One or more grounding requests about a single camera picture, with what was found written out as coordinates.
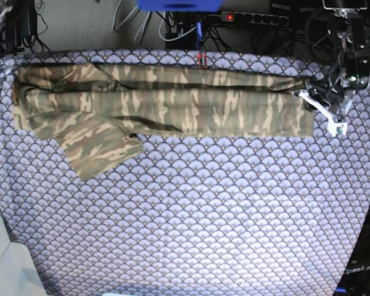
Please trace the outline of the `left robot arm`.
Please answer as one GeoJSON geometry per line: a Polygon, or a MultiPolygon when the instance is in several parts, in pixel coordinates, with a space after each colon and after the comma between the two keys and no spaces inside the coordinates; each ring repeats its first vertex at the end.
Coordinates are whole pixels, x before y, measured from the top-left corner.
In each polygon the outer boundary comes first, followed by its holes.
{"type": "Polygon", "coordinates": [[[323,1],[322,7],[314,10],[305,22],[305,42],[312,54],[311,22],[319,15],[329,14],[326,31],[333,45],[333,63],[322,78],[306,82],[298,96],[324,115],[332,136],[347,133],[345,118],[355,93],[369,84],[368,33],[361,15],[367,9],[366,1],[323,1]]]}

